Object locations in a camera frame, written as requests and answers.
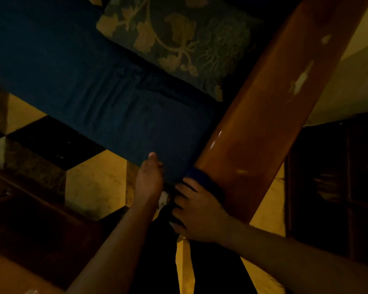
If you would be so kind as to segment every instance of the wooden armrest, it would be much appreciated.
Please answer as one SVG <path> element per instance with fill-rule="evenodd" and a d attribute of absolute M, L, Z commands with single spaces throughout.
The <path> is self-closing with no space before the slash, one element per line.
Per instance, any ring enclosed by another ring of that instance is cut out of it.
<path fill-rule="evenodd" d="M 302 0 L 272 39 L 195 166 L 249 222 L 358 26 L 368 0 Z"/>

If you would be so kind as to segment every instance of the leg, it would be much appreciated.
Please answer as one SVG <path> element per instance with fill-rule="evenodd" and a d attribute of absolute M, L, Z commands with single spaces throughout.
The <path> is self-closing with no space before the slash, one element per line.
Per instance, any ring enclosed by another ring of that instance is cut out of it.
<path fill-rule="evenodd" d="M 257 293 L 236 253 L 215 243 L 190 241 L 195 294 Z"/>
<path fill-rule="evenodd" d="M 169 225 L 167 214 L 170 207 L 164 207 L 147 232 L 140 255 L 134 281 L 129 293 L 179 294 L 176 249 L 178 235 Z"/>

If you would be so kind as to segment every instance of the hand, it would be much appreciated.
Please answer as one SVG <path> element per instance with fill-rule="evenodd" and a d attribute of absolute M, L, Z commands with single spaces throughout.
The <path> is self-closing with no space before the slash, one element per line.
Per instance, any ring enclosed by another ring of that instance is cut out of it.
<path fill-rule="evenodd" d="M 184 178 L 183 181 L 196 192 L 184 184 L 176 185 L 176 189 L 185 197 L 175 197 L 175 203 L 180 208 L 174 208 L 172 214 L 184 226 L 171 223 L 173 229 L 176 233 L 199 242 L 220 243 L 227 236 L 230 216 L 218 200 L 195 180 Z"/>
<path fill-rule="evenodd" d="M 157 209 L 164 184 L 163 174 L 163 163 L 158 161 L 156 153 L 149 153 L 148 159 L 143 161 L 136 177 L 134 206 Z"/>

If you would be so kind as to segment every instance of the person's right arm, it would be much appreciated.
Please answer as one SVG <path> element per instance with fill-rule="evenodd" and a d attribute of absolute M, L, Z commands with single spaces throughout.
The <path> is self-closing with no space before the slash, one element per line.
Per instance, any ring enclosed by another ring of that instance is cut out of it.
<path fill-rule="evenodd" d="M 196 181 L 184 181 L 196 192 L 176 186 L 185 196 L 175 199 L 181 208 L 173 215 L 184 224 L 172 224 L 177 233 L 236 252 L 295 294 L 368 293 L 368 266 L 246 225 L 229 216 Z"/>

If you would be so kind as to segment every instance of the forearm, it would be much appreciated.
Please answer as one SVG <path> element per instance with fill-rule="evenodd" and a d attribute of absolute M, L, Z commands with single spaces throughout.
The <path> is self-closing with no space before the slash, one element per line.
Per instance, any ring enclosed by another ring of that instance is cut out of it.
<path fill-rule="evenodd" d="M 368 293 L 368 267 L 230 218 L 220 244 L 296 294 Z"/>
<path fill-rule="evenodd" d="M 127 293 L 154 213 L 132 206 L 66 293 Z"/>

